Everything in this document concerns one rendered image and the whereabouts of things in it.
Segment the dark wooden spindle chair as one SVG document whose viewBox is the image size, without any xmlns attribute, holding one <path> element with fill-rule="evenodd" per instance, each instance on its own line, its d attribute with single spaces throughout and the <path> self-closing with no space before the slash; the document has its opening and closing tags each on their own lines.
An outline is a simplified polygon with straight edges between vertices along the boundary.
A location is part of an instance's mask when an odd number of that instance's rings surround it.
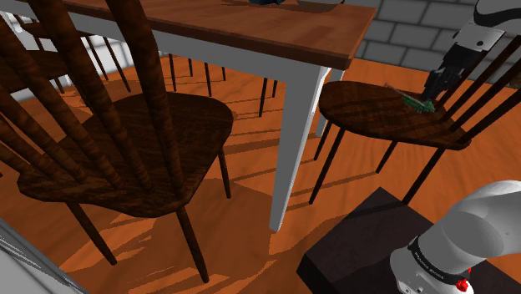
<svg viewBox="0 0 521 294">
<path fill-rule="evenodd" d="M 174 63 L 174 55 L 171 53 L 168 53 L 168 59 L 169 59 L 169 70 L 170 70 L 170 78 L 172 82 L 173 90 L 177 91 L 177 83 L 176 83 L 176 76 L 175 76 L 175 63 Z M 189 74 L 190 77 L 194 76 L 194 70 L 193 70 L 193 60 L 191 58 L 188 58 L 188 67 L 189 67 Z M 212 97 L 212 88 L 211 88 L 211 77 L 210 77 L 210 68 L 208 63 L 204 63 L 205 68 L 205 80 L 208 90 L 208 95 Z M 225 67 L 221 68 L 221 75 L 224 81 L 226 81 L 226 69 Z"/>
<path fill-rule="evenodd" d="M 209 274 L 186 206 L 234 122 L 217 99 L 168 91 L 140 0 L 105 0 L 129 46 L 141 93 L 113 101 L 97 75 L 63 0 L 28 0 L 81 90 L 92 116 L 80 122 L 6 23 L 0 56 L 64 132 L 57 141 L 0 86 L 0 161 L 18 172 L 20 192 L 64 203 L 110 263 L 115 257 L 83 211 L 96 205 L 126 215 L 176 214 L 203 281 Z"/>
<path fill-rule="evenodd" d="M 402 202 L 408 204 L 445 150 L 462 150 L 466 148 L 474 137 L 505 115 L 514 106 L 521 103 L 521 89 L 518 89 L 470 130 L 466 131 L 462 128 L 487 102 L 511 82 L 516 75 L 521 73 L 520 58 L 458 119 L 453 119 L 453 115 L 519 47 L 521 47 L 521 35 L 516 36 L 506 46 L 501 54 L 489 64 L 449 109 L 445 109 L 443 106 L 448 99 L 453 96 L 465 78 L 486 56 L 486 53 L 481 53 L 471 68 L 463 71 L 463 76 L 455 85 L 449 88 L 440 99 L 434 101 L 435 111 L 432 113 L 426 112 L 421 114 L 407 106 L 402 101 L 401 93 L 389 85 L 377 86 L 352 81 L 334 81 L 325 84 L 318 104 L 321 115 L 327 120 L 323 135 L 328 135 L 332 125 L 338 126 L 339 132 L 321 169 L 309 202 L 314 202 L 342 137 L 345 132 L 349 131 L 353 134 L 389 140 L 391 142 L 376 172 L 381 171 L 399 143 L 429 146 L 437 149 L 404 196 Z"/>
<path fill-rule="evenodd" d="M 52 79 L 57 83 L 59 91 L 63 94 L 63 86 L 58 81 L 58 77 L 63 76 L 65 74 L 68 74 L 68 68 L 63 63 L 63 60 L 61 59 L 61 56 L 59 53 L 51 52 L 51 51 L 45 51 L 43 50 L 43 45 L 39 41 L 40 38 L 46 38 L 50 39 L 48 36 L 48 33 L 44 30 L 41 23 L 33 21 L 31 23 L 25 23 L 20 16 L 14 15 L 15 19 L 20 24 L 21 28 L 30 33 L 35 41 L 37 42 L 39 50 L 28 50 L 28 53 L 30 57 L 33 59 L 33 61 L 37 64 L 37 66 L 41 69 L 41 72 L 45 78 L 48 80 Z M 94 46 L 91 41 L 91 37 L 93 36 L 92 33 L 86 33 L 82 31 L 78 31 L 79 36 L 81 38 L 86 38 L 87 43 L 89 45 L 89 48 L 92 50 L 92 53 L 94 55 L 94 58 L 100 67 L 102 74 L 104 77 L 108 80 L 108 75 L 106 74 L 104 70 L 104 66 L 101 63 L 101 60 L 97 53 L 95 52 Z M 131 92 L 131 89 L 129 87 L 129 83 L 127 79 L 124 76 L 124 72 L 122 68 L 120 67 L 120 64 L 115 56 L 115 53 L 109 44 L 109 41 L 106 37 L 103 37 L 103 40 L 105 44 L 108 47 L 109 53 L 116 65 L 116 68 L 124 81 L 124 85 L 126 89 Z M 8 93 L 14 93 L 19 90 L 26 89 L 28 86 L 24 83 L 23 80 L 21 80 L 17 73 L 13 71 L 13 69 L 10 67 L 8 63 L 0 56 L 0 85 L 8 92 Z"/>
<path fill-rule="evenodd" d="M 260 96 L 259 117 L 261 117 L 263 114 L 263 108 L 264 108 L 264 103 L 265 103 L 265 98 L 266 98 L 267 83 L 268 83 L 268 78 L 264 78 L 263 84 L 262 84 L 262 89 L 261 89 L 261 96 Z M 272 86 L 272 93 L 271 93 L 272 98 L 275 98 L 275 96 L 276 96 L 277 85 L 278 85 L 278 81 L 274 80 L 273 86 Z"/>
</svg>

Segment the wooden table with white legs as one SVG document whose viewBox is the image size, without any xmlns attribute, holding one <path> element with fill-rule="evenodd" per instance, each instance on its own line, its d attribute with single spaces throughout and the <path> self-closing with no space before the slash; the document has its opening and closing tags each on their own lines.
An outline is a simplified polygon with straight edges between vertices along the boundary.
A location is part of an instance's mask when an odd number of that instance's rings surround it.
<svg viewBox="0 0 521 294">
<path fill-rule="evenodd" d="M 286 84 L 269 223 L 278 231 L 325 77 L 349 68 L 377 10 L 340 4 L 312 13 L 296 0 L 140 1 L 160 51 Z"/>
</svg>

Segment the green bristle brush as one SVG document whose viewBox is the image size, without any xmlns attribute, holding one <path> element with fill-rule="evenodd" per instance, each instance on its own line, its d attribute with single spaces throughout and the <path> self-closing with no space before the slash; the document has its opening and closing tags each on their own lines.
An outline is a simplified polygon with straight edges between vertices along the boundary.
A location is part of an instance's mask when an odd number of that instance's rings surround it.
<svg viewBox="0 0 521 294">
<path fill-rule="evenodd" d="M 430 100 L 422 102 L 392 87 L 390 84 L 384 84 L 384 86 L 390 88 L 391 90 L 399 94 L 402 98 L 403 103 L 406 106 L 415 109 L 418 113 L 434 113 L 436 110 L 433 103 Z"/>
</svg>

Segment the dark robot stand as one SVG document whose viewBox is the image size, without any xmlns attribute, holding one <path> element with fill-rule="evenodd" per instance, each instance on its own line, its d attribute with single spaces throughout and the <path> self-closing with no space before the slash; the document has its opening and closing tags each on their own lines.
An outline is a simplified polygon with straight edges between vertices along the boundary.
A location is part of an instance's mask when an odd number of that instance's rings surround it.
<svg viewBox="0 0 521 294">
<path fill-rule="evenodd" d="M 436 223 L 379 188 L 304 254 L 296 272 L 313 294 L 401 294 L 390 255 Z M 488 259 L 470 270 L 474 294 L 521 294 Z"/>
</svg>

